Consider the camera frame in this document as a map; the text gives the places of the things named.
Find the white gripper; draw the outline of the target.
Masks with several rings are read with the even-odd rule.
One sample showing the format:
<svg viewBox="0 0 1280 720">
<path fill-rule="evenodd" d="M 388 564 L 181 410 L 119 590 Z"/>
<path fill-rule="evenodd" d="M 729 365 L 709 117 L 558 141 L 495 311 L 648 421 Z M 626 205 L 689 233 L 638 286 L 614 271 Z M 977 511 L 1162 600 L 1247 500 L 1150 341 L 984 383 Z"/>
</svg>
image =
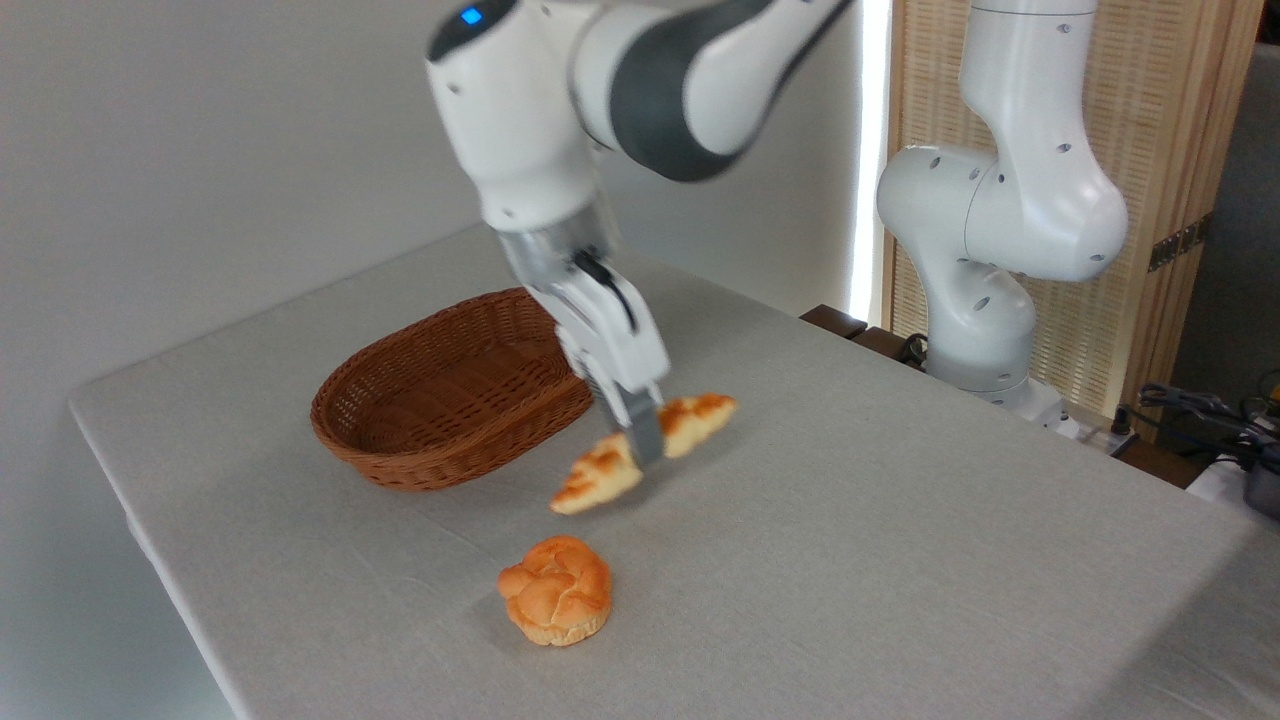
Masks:
<svg viewBox="0 0 1280 720">
<path fill-rule="evenodd" d="M 664 457 L 659 383 L 669 357 L 643 296 L 609 264 L 579 256 L 558 281 L 525 288 L 556 322 L 556 334 L 579 377 L 594 382 L 609 427 L 640 469 Z"/>
</svg>

